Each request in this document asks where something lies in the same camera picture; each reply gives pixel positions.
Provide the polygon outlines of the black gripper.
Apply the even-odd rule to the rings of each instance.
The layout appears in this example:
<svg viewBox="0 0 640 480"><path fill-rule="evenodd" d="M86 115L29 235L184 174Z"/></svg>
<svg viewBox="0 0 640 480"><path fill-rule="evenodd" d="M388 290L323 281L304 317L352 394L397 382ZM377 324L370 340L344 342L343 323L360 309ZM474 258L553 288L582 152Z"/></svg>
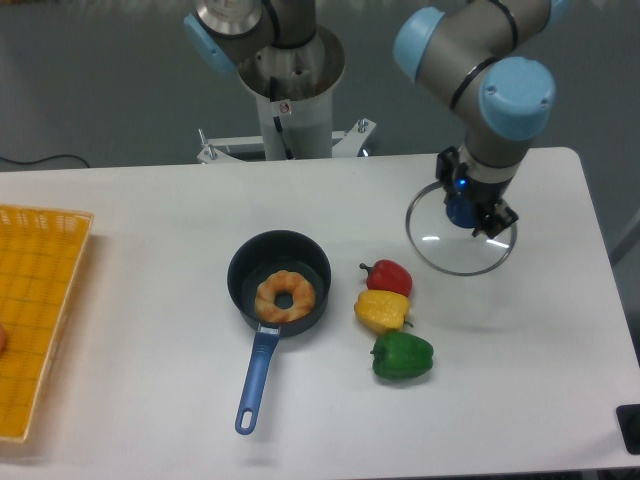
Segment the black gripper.
<svg viewBox="0 0 640 480"><path fill-rule="evenodd" d="M476 209L473 237L495 238L519 220L503 199L513 179L513 167L487 166L451 146L437 155L435 176L446 200L460 197L471 204L481 204Z"/></svg>

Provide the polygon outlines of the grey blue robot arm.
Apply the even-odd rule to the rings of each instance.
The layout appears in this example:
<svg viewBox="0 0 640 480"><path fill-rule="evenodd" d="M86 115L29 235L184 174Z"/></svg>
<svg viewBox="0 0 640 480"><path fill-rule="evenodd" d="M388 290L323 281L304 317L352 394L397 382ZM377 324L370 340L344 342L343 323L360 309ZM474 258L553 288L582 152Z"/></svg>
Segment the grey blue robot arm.
<svg viewBox="0 0 640 480"><path fill-rule="evenodd" d="M556 97L540 63L515 55L563 11L560 1L471 1L453 16L427 7L401 27L393 57L467 126L436 177L450 221L495 237L517 220L504 193ZM268 159L328 157L332 91L345 69L338 38L312 1L199 1L183 22L214 70L237 71L254 95Z"/></svg>

